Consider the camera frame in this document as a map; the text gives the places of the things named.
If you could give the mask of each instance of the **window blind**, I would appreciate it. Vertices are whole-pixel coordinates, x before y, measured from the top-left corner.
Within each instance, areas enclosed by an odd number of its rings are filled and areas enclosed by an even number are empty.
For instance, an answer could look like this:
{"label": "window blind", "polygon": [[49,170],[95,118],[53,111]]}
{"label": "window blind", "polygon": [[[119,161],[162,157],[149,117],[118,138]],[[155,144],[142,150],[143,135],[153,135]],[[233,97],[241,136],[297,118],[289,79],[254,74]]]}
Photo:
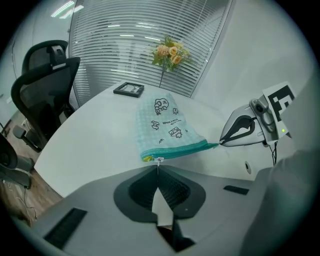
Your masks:
{"label": "window blind", "polygon": [[78,0],[69,51],[81,58],[74,80],[79,105],[121,80],[158,87],[162,68],[152,65],[152,49],[165,35],[181,42],[195,63],[165,72],[160,87],[190,97],[230,4],[231,0]]}

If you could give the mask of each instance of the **black office chair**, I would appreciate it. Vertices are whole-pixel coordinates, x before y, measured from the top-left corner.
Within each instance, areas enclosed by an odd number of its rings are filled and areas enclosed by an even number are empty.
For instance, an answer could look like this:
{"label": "black office chair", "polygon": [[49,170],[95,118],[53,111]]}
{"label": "black office chair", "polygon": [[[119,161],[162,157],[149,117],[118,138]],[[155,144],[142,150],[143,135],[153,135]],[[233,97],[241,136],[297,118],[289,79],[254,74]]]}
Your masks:
{"label": "black office chair", "polygon": [[0,179],[30,188],[31,179],[28,174],[17,170],[21,169],[30,172],[34,168],[35,162],[28,157],[17,155],[14,148],[0,134]]}
{"label": "black office chair", "polygon": [[13,134],[36,152],[60,127],[60,115],[68,118],[74,112],[69,96],[80,58],[66,58],[67,45],[48,41],[33,46],[23,61],[22,75],[11,88],[12,101],[30,126],[28,132],[15,126]]}

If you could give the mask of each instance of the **picture frame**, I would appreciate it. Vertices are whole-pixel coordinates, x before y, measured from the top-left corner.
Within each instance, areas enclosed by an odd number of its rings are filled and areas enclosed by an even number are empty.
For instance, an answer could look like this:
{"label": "picture frame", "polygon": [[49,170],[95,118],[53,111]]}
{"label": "picture frame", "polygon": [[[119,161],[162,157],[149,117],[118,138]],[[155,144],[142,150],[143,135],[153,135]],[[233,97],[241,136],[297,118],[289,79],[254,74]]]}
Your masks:
{"label": "picture frame", "polygon": [[114,94],[126,95],[130,97],[139,98],[144,91],[145,86],[133,82],[124,82],[113,90]]}

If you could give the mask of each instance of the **flower stem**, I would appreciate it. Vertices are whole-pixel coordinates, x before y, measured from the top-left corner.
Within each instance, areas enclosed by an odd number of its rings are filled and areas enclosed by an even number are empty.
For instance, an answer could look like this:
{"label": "flower stem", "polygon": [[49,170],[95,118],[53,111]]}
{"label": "flower stem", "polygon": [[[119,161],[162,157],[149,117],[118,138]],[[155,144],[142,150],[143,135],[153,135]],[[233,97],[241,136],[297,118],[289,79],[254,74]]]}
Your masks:
{"label": "flower stem", "polygon": [[159,87],[161,86],[161,82],[162,82],[162,78],[164,77],[164,73],[165,73],[165,60],[163,60],[163,62],[162,62],[162,72],[161,72],[161,80],[160,80]]}

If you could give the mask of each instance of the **light blue towel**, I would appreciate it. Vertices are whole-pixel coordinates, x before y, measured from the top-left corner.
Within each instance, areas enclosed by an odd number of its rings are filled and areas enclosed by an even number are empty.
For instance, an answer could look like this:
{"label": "light blue towel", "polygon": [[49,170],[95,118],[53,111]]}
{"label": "light blue towel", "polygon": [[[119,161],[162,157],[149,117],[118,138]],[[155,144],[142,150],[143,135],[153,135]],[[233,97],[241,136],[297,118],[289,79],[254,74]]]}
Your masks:
{"label": "light blue towel", "polygon": [[138,106],[136,143],[142,161],[177,158],[215,148],[186,122],[170,93],[148,95]]}

